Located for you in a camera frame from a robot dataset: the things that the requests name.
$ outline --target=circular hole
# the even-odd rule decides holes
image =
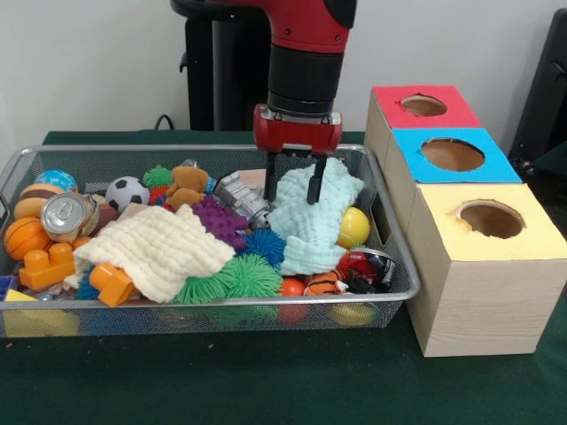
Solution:
[[[484,200],[466,204],[459,217],[468,222],[472,230],[484,236],[508,239],[519,235],[524,228],[520,214],[496,201]]]
[[[408,112],[420,117],[437,117],[447,112],[443,102],[435,97],[413,95],[401,101],[401,106]]]
[[[459,139],[439,138],[422,145],[422,153],[443,170],[476,170],[485,163],[485,155],[472,144]]]

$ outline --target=wire mesh basket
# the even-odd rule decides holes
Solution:
[[[130,300],[118,308],[98,301],[0,302],[0,336],[102,336],[214,332],[235,330],[286,330],[322,328],[384,328],[405,299],[413,297],[420,282],[411,254],[388,197],[374,157],[362,146],[342,145],[335,156],[365,187],[357,200],[369,217],[379,199],[392,231],[385,246],[371,226],[369,248],[387,252],[395,261],[389,293],[321,297],[226,298],[206,305],[156,305]],[[81,193],[104,191],[117,176],[142,176],[157,164],[173,168],[185,159],[196,160],[210,175],[222,177],[237,169],[263,168],[266,154],[254,146],[40,146],[17,152],[0,175],[3,207],[2,231],[13,218],[19,193],[45,170],[62,169],[78,183]],[[278,177],[292,168],[309,166],[310,158],[282,156]],[[16,263],[4,247],[0,272],[10,274]]]

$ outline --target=wooden box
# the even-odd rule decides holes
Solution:
[[[527,185],[418,185],[408,242],[425,357],[535,351],[567,278],[567,243]]]
[[[416,183],[521,183],[483,128],[393,130],[384,178],[407,231]]]
[[[393,129],[481,127],[455,87],[376,86],[370,92],[364,145],[384,170]]]

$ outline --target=blue spiky ball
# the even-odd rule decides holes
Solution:
[[[246,248],[242,254],[262,256],[273,268],[280,269],[284,261],[285,241],[269,228],[260,228],[244,236]]]

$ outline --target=teddy bear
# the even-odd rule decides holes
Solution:
[[[177,166],[173,170],[174,184],[166,192],[166,204],[174,210],[181,205],[193,205],[205,198],[205,188],[209,174],[194,166]]]

